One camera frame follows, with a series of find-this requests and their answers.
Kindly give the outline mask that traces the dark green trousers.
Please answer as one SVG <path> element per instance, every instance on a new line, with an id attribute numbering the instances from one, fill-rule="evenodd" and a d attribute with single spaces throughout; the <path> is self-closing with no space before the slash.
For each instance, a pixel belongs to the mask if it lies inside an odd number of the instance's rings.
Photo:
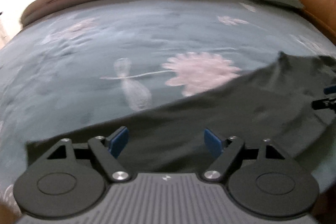
<path id="1" fill-rule="evenodd" d="M 205 129 L 249 148 L 271 139 L 296 157 L 335 124 L 331 111 L 311 108 L 333 84 L 331 55 L 278 52 L 248 65 L 212 52 L 81 53 L 38 82 L 46 100 L 24 145 L 26 164 L 63 138 L 82 144 L 120 127 L 129 141 L 118 161 L 130 173 L 203 172 L 213 160 Z"/>

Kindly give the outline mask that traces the green floral bed sheet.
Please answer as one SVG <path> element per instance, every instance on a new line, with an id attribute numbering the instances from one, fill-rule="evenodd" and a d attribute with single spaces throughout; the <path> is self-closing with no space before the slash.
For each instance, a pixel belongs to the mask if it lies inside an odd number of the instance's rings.
<path id="1" fill-rule="evenodd" d="M 60 138 L 121 126 L 131 172 L 201 172 L 208 128 L 266 138 L 335 182 L 335 46 L 301 15 L 253 0 L 102 0 L 55 12 L 1 50 L 1 204 Z"/>

